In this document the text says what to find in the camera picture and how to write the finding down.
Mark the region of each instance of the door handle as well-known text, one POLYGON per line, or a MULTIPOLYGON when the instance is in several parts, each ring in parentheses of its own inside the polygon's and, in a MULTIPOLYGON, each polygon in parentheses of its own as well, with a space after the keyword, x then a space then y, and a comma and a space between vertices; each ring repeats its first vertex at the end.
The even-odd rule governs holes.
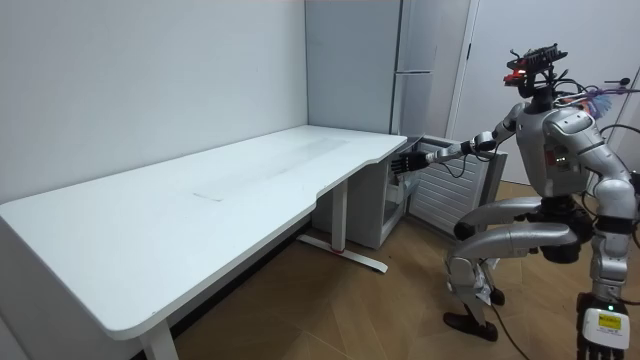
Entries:
POLYGON ((631 79, 629 78, 622 78, 620 80, 609 80, 609 81, 605 81, 605 84, 619 84, 620 86, 627 86, 631 83, 631 79))

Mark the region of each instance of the desk foot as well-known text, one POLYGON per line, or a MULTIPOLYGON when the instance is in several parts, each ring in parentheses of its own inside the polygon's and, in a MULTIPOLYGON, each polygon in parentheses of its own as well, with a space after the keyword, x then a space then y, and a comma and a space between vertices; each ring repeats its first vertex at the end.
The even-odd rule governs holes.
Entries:
POLYGON ((147 360, 179 360, 166 320, 142 334, 140 341, 147 360))
POLYGON ((342 252, 338 252, 335 251, 331 248, 331 245, 327 244, 324 241, 318 240, 316 238, 313 238, 309 235, 300 235, 298 236, 298 240, 305 242, 307 244, 313 245, 315 247, 318 247, 320 249, 326 250, 330 253, 336 254, 338 256, 342 256, 344 258, 347 258, 349 260, 353 260, 357 263, 360 263, 362 265, 368 266, 371 269, 373 269, 374 271, 380 272, 380 273, 386 273, 387 269, 389 269, 389 267, 383 263, 381 263, 380 261, 377 260, 373 260, 370 259, 366 256, 362 256, 359 254, 356 254, 354 252, 351 252, 349 250, 343 250, 342 252))

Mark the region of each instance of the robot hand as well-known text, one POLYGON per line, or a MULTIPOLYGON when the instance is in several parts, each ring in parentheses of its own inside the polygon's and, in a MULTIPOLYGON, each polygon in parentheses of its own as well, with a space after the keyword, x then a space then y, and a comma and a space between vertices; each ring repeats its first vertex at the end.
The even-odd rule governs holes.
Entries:
POLYGON ((424 169, 429 166, 427 153, 414 151, 400 154, 400 158, 391 162, 391 170, 398 175, 410 171, 424 169))
POLYGON ((623 303, 578 295, 578 360, 622 360, 629 347, 629 313, 623 303))

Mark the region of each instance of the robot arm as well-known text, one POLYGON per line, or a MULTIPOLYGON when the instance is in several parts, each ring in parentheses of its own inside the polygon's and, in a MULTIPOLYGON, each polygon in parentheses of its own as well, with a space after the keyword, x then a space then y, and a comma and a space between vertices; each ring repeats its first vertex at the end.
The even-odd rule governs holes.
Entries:
POLYGON ((492 151, 502 142, 509 139, 516 130, 516 119, 527 107, 528 103, 522 102, 515 105, 509 114, 496 125, 493 131, 485 131, 473 139, 453 144, 436 152, 425 153, 422 151, 400 154, 398 160, 394 160, 391 168, 396 174, 408 171, 424 169, 433 163, 443 163, 453 159, 459 159, 465 155, 478 154, 481 151, 492 151))

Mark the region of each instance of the desk leg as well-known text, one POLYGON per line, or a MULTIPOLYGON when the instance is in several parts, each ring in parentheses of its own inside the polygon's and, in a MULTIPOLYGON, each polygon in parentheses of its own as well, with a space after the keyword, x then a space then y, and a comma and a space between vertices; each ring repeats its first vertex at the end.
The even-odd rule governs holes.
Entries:
POLYGON ((319 247, 320 249, 333 252, 349 260, 366 265, 371 269, 385 273, 389 268, 387 265, 370 259, 368 257, 345 250, 347 233, 347 180, 333 188, 333 214, 331 221, 331 245, 324 241, 313 238, 309 235, 300 235, 298 240, 319 247))
POLYGON ((178 360, 169 325, 163 320, 140 336, 147 360, 178 360))

